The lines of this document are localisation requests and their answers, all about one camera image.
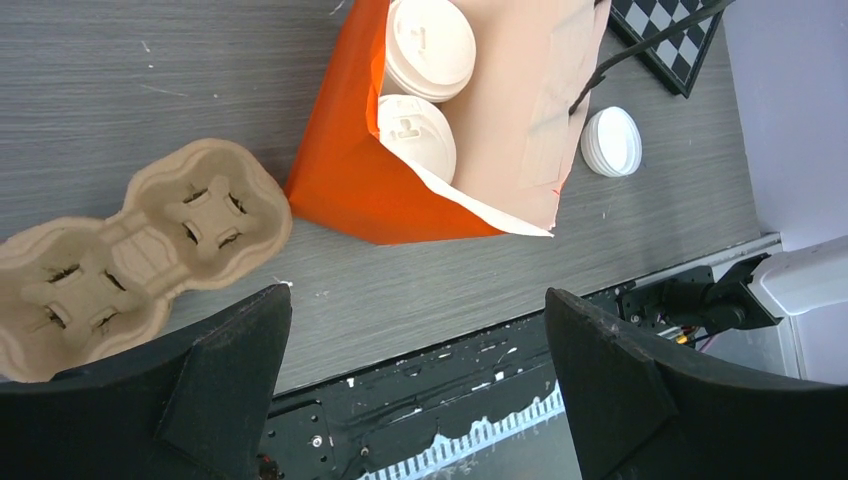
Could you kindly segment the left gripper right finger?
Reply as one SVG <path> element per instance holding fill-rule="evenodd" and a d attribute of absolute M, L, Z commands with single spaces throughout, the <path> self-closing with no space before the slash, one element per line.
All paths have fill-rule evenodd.
<path fill-rule="evenodd" d="M 847 389 L 730 363 L 560 289 L 549 350 L 586 479 L 843 479 Z"/>

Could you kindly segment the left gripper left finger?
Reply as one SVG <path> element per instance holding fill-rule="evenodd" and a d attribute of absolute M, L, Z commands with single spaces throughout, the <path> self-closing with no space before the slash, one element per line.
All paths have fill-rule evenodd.
<path fill-rule="evenodd" d="M 268 286 L 141 346 L 1 386 L 5 479 L 255 479 L 292 320 Z"/>

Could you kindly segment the stack of white lids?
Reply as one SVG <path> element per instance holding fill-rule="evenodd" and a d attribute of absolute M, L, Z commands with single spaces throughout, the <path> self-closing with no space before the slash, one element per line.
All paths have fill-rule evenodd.
<path fill-rule="evenodd" d="M 641 135 L 631 115 L 618 106 L 602 109 L 588 120 L 580 148 L 587 166 L 604 177 L 626 177 L 641 165 Z"/>

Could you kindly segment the orange paper bag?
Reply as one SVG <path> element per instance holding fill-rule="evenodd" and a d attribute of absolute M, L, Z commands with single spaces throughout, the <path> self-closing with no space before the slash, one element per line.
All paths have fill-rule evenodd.
<path fill-rule="evenodd" d="M 374 244 L 548 237 L 579 150 L 607 1 L 460 1 L 476 38 L 469 84 L 441 109 L 451 181 L 405 162 L 378 124 L 391 1 L 344 21 L 284 191 L 303 219 Z"/>

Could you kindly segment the white plastic cup lid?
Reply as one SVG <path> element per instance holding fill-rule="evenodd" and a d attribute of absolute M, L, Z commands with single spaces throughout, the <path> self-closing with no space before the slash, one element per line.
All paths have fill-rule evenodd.
<path fill-rule="evenodd" d="M 453 2 L 390 3 L 383 95 L 408 94 L 431 103 L 444 103 L 468 85 L 475 61 L 474 32 Z"/>

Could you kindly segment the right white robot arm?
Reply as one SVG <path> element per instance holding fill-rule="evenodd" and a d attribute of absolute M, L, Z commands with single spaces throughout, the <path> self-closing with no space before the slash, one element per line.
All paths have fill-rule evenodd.
<path fill-rule="evenodd" d="M 847 301 L 845 236 L 736 263 L 718 281 L 664 285 L 666 317 L 715 335 L 774 326 L 786 317 Z"/>

